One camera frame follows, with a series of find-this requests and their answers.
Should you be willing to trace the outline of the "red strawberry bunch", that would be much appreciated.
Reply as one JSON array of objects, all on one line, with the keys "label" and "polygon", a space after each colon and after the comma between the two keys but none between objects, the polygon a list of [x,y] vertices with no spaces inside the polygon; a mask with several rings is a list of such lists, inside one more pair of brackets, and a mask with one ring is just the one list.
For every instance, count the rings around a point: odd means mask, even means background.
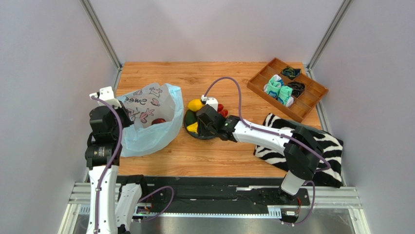
[{"label": "red strawberry bunch", "polygon": [[228,116],[228,110],[224,108],[224,106],[222,104],[218,104],[217,107],[217,112],[223,116],[223,117],[227,117]]}]

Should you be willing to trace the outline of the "dark red apple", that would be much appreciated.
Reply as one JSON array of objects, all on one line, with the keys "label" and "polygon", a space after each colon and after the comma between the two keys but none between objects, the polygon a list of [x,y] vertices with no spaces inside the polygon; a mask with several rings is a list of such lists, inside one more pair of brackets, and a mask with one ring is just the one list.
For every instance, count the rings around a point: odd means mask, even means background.
[{"label": "dark red apple", "polygon": [[166,120],[164,119],[164,118],[157,118],[157,119],[154,119],[152,122],[151,122],[151,124],[152,125],[155,125],[155,124],[161,124],[161,123],[165,123],[166,122]]}]

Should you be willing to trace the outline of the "light blue printed plastic bag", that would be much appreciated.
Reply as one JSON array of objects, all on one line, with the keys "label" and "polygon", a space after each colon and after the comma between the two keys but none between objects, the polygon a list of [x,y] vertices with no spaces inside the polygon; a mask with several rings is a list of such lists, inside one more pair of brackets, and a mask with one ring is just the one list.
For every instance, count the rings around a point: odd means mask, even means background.
[{"label": "light blue printed plastic bag", "polygon": [[[168,146],[182,128],[184,104],[180,87],[151,83],[118,96],[129,112],[133,125],[124,128],[121,156],[146,156]],[[152,125],[157,118],[165,123]]]}]

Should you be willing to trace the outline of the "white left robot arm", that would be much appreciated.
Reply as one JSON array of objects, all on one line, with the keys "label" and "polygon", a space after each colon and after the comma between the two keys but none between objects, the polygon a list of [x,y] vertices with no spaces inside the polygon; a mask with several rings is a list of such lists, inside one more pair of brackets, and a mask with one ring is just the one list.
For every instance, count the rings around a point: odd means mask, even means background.
[{"label": "white left robot arm", "polygon": [[120,131],[133,121],[123,104],[114,106],[114,112],[103,105],[89,113],[92,132],[85,152],[91,187],[89,234],[129,234],[136,204],[149,191],[143,175],[118,176]]}]

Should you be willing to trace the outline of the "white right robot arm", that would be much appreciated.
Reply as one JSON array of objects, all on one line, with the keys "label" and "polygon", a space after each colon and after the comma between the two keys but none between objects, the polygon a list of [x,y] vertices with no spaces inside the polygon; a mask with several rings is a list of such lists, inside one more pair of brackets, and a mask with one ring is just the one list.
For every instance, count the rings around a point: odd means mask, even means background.
[{"label": "white right robot arm", "polygon": [[201,134],[224,141],[251,143],[283,155],[288,172],[280,186],[280,193],[295,196],[300,187],[311,181],[322,161],[322,147],[305,128],[294,130],[269,128],[237,116],[223,117],[213,107],[205,105],[196,112]]}]

